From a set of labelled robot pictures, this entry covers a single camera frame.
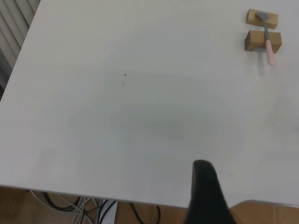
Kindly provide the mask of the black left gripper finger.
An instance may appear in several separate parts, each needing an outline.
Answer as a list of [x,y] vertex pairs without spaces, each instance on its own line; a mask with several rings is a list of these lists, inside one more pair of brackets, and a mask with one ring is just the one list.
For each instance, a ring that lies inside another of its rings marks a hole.
[[185,224],[234,224],[216,171],[209,161],[196,160],[192,167],[191,200]]

